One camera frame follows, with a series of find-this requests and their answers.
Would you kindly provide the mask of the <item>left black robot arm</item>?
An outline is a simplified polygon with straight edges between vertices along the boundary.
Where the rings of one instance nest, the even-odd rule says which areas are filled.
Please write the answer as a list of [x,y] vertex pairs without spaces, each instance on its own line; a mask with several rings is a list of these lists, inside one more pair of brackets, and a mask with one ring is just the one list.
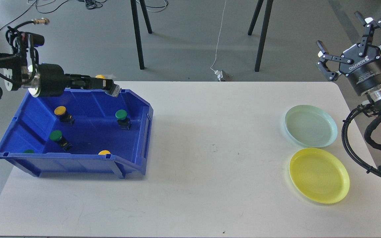
[[[47,18],[33,19],[15,27],[8,27],[6,40],[12,53],[0,53],[0,78],[8,91],[28,89],[33,97],[58,97],[66,88],[82,90],[103,90],[107,95],[117,97],[121,88],[111,79],[81,74],[65,74],[56,64],[39,63],[39,46],[44,45],[44,36],[20,31],[28,24],[49,24]],[[0,87],[0,99],[3,90]]]

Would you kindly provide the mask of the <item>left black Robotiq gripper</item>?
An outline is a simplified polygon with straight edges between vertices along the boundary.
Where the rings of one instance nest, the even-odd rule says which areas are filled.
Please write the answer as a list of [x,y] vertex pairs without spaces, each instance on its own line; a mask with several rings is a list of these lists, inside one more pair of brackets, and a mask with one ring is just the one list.
[[[33,97],[58,97],[65,88],[86,89],[89,75],[65,74],[61,66],[43,63],[36,67],[35,77],[28,92]],[[91,89],[111,90],[114,83],[110,79],[91,79]]]

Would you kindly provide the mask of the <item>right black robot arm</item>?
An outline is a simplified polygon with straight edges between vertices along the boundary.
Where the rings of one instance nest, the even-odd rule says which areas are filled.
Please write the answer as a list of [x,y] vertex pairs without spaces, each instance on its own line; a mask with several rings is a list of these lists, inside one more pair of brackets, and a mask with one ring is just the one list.
[[355,16],[364,27],[359,42],[343,51],[340,56],[329,54],[322,41],[317,41],[319,60],[317,68],[329,81],[345,76],[358,96],[366,95],[367,100],[353,109],[343,121],[342,142],[347,154],[367,173],[381,178],[381,165],[375,168],[363,161],[352,149],[348,140],[350,123],[361,113],[374,117],[366,127],[364,140],[372,148],[381,151],[381,18],[364,18],[360,12]]

